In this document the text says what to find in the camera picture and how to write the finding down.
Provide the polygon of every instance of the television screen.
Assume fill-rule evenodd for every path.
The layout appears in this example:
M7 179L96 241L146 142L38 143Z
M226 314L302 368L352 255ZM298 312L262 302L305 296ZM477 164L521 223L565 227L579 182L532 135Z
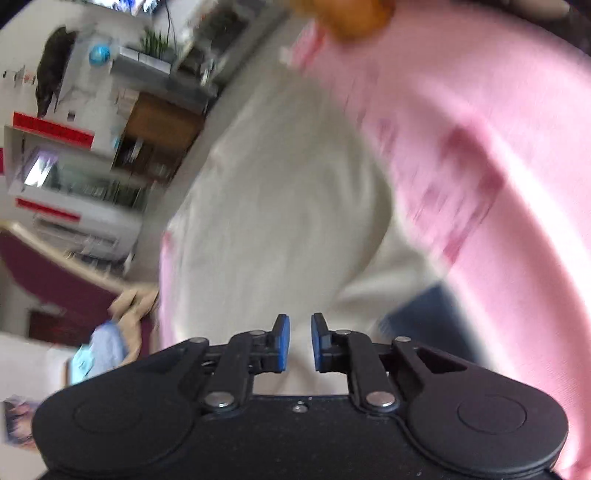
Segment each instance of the television screen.
M86 0L86 3L100 5L119 12L138 15L144 12L153 14L164 0Z

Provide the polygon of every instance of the chair backrest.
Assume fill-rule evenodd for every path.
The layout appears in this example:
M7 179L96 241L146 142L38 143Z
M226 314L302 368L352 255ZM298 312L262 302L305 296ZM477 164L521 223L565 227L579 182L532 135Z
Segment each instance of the chair backrest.
M66 258L16 222L0 222L0 257L14 281L40 300L52 303L97 327L110 318L109 306L131 286ZM151 322L141 322L142 348L148 353Z

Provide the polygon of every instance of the red label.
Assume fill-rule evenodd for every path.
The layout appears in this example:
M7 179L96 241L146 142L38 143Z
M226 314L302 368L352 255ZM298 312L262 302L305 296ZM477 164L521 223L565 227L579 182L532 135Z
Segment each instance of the red label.
M57 138L79 147L90 150L92 141L95 138L94 133L76 130L65 125L25 115L24 113L14 112L12 123L15 127L22 128L30 132L36 132L47 137Z
M27 210L32 210L33 212L44 213L45 215L51 215L54 217L63 218L64 220L69 220L71 222L80 222L80 215L77 213L70 213L65 212L63 210L56 210L55 208L48 207L47 205L42 205L41 203L30 202L29 200L25 200L22 198L17 198L17 207L26 208Z

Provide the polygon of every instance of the orange object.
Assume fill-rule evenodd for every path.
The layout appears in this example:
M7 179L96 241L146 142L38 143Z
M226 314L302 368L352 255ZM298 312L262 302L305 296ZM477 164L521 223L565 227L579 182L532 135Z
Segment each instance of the orange object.
M291 0L291 4L341 41L369 37L388 25L394 14L391 0Z

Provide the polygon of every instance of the poster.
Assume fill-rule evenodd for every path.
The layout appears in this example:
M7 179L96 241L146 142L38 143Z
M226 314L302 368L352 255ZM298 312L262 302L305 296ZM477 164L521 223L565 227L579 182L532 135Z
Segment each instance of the poster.
M2 402L6 424L5 443L25 450L37 451L31 423L39 402L10 397Z

